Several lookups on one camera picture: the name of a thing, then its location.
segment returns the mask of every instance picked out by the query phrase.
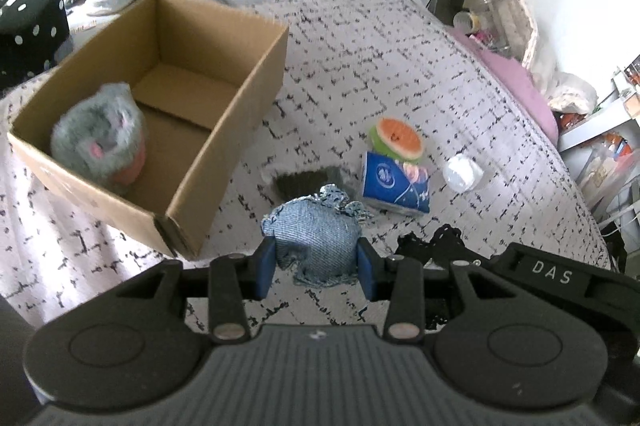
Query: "black stool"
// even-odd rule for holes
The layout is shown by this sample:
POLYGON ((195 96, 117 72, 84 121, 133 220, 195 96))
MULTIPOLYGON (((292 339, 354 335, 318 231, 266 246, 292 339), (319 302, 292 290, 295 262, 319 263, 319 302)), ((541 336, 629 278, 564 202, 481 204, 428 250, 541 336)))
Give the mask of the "black stool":
POLYGON ((16 0, 0 15, 0 91, 55 65, 69 38, 63 0, 16 0))

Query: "blue tissue package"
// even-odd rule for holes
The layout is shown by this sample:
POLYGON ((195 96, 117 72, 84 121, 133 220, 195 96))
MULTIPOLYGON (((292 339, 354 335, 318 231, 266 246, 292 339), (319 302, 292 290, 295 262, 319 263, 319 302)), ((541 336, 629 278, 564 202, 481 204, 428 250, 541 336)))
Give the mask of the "blue tissue package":
POLYGON ((429 213, 429 173, 423 166, 367 152, 362 175, 367 203, 400 213, 429 213))

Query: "plastic bottle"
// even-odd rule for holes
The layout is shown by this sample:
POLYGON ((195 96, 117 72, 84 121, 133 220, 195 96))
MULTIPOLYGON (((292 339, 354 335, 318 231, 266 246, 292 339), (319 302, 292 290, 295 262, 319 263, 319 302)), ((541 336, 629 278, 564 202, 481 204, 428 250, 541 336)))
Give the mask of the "plastic bottle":
POLYGON ((470 0, 469 9, 480 21, 480 31, 476 38, 490 50, 505 58, 511 57, 511 48, 507 41, 504 26, 498 14, 498 4, 504 0, 470 0))

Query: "denim fabric pouch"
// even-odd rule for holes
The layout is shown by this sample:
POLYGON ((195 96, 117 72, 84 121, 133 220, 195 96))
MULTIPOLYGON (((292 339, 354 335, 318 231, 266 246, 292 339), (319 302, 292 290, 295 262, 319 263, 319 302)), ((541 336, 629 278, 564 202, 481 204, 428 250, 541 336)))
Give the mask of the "denim fabric pouch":
POLYGON ((262 220, 262 234, 276 239, 281 269, 298 262, 294 281, 332 287, 356 279, 356 243, 360 222, 370 213, 334 184, 320 193, 278 206, 262 220))

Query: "white blanket with black marks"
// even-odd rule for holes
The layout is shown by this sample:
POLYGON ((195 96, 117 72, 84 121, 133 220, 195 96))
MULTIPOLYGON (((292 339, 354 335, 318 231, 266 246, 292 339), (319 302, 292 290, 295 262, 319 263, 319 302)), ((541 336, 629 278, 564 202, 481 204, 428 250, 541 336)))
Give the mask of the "white blanket with black marks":
MULTIPOLYGON (((556 150, 426 10, 411 0, 277 0, 255 9, 290 24, 284 87, 242 155, 197 265, 260 243, 260 220, 277 205, 263 180, 267 165, 357 171, 369 129, 385 114, 407 119, 424 139, 431 213, 377 213, 364 236, 380 253, 395 250, 398 235, 430 239, 450 223, 485 256, 515 241, 609 266, 556 150), (460 151, 485 170, 479 187, 462 195, 440 173, 460 151)), ((34 325, 162 260, 47 192, 12 153, 12 117, 44 81, 31 80, 0 101, 0 293, 34 325)), ((268 297, 247 302, 246 313, 254 329, 266 322, 380 325, 385 305, 368 303, 358 285, 307 289, 278 270, 268 297)), ((191 326, 205 329, 206 316, 206 303, 190 303, 191 326)))

